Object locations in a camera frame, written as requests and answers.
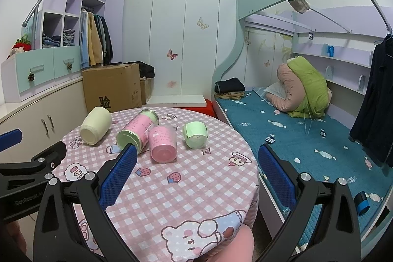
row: red cushion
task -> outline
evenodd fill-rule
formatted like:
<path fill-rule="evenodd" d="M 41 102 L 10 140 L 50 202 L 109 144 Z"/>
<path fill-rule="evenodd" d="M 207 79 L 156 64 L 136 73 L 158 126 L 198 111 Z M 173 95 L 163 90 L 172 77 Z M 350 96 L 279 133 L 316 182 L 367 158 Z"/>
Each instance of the red cushion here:
<path fill-rule="evenodd" d="M 213 104 L 210 100 L 205 99 L 206 101 L 206 107 L 194 107 L 194 108 L 180 108 L 180 109 L 186 109 L 186 110 L 191 110 L 191 111 L 196 111 L 203 113 L 205 115 L 211 116 L 213 118 L 217 118 L 216 113 L 214 112 L 213 109 Z"/>

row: pink cup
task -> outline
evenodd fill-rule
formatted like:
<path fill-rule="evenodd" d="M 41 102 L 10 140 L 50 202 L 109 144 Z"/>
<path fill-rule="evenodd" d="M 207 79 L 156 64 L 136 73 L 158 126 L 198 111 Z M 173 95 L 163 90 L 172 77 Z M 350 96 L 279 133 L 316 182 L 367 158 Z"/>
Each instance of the pink cup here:
<path fill-rule="evenodd" d="M 176 159 L 177 140 L 173 128 L 158 125 L 149 132 L 150 154 L 158 163 L 169 163 Z"/>

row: yellow sweater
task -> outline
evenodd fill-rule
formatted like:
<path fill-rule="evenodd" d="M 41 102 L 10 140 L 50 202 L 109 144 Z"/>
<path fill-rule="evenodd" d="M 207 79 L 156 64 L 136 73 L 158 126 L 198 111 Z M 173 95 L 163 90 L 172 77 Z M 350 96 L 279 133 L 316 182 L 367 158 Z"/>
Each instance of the yellow sweater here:
<path fill-rule="evenodd" d="M 89 16 L 89 28 L 88 28 L 88 47 L 89 47 L 89 59 L 90 65 L 94 66 L 98 63 L 103 63 L 102 57 L 102 46 L 99 39 L 98 30 L 94 21 L 93 13 L 87 13 Z"/>

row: loft bed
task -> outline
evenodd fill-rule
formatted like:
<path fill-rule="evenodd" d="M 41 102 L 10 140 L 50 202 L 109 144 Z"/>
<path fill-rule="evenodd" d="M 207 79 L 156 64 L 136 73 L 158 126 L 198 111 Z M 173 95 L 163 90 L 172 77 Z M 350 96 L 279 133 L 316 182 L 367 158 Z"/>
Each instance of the loft bed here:
<path fill-rule="evenodd" d="M 341 32 L 384 38 L 386 28 L 392 34 L 392 28 L 386 17 L 393 14 L 393 9 L 381 8 L 376 0 L 371 0 L 374 6 L 357 6 L 355 9 L 349 6 L 325 10 L 311 6 L 312 10 L 301 15 L 295 12 L 274 15 L 264 11 L 284 1 L 287 0 L 237 0 L 235 44 L 229 56 L 213 74 L 212 92 L 215 83 L 221 80 L 223 74 L 240 56 L 245 27 L 253 27 L 293 36 L 293 54 L 305 55 L 316 69 L 325 74 L 327 81 L 364 94 L 371 68 L 372 52 L 335 47 L 336 56 L 327 57 L 325 54 L 327 44 L 299 44 L 298 33 Z M 360 23 L 359 11 L 360 14 L 367 13 L 367 21 L 373 22 L 368 24 L 367 28 Z M 345 78 L 342 75 L 343 69 L 346 69 L 352 78 Z M 344 126 L 329 116 L 320 119 L 321 122 L 310 123 L 310 119 L 306 122 L 306 119 L 291 118 L 285 113 L 276 114 L 275 108 L 253 91 L 247 92 L 246 96 L 238 102 L 212 100 L 218 118 L 234 127 L 245 138 L 256 158 L 258 149 L 265 143 L 265 139 L 273 137 L 275 142 L 271 145 L 272 148 L 281 159 L 291 162 L 298 172 L 309 172 L 316 180 L 325 179 L 330 182 L 344 177 L 349 183 L 353 196 L 360 191 L 369 193 L 370 210 L 359 217 L 359 224 L 362 257 L 370 252 L 393 217 L 393 213 L 389 213 L 384 219 L 382 218 L 386 212 L 384 210 L 393 207 L 391 196 L 393 172 L 390 171 L 385 176 L 382 170 L 367 157 L 359 144 L 348 140 L 348 127 L 351 125 Z M 329 132 L 324 139 L 320 135 L 321 128 Z M 270 234 L 274 237 L 288 216 L 289 209 L 281 204 L 277 193 L 261 169 L 259 209 Z M 296 248 L 297 253 L 305 249 L 319 211 L 320 208 L 316 206 Z"/>

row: blue gripper pad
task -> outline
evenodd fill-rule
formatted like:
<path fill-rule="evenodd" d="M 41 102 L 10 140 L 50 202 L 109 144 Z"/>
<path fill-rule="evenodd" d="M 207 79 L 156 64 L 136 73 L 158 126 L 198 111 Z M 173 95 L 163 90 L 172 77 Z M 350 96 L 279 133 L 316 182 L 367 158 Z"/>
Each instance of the blue gripper pad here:
<path fill-rule="evenodd" d="M 258 161 L 281 204 L 292 210 L 296 205 L 295 186 L 265 146 L 259 148 Z"/>
<path fill-rule="evenodd" d="M 123 156 L 113 166 L 109 175 L 101 185 L 101 193 L 99 203 L 105 211 L 107 207 L 114 205 L 121 189 L 123 189 L 128 177 L 136 165 L 138 153 L 135 146 L 129 146 L 123 152 Z"/>
<path fill-rule="evenodd" d="M 19 129 L 0 135 L 0 152 L 22 141 L 22 132 Z"/>

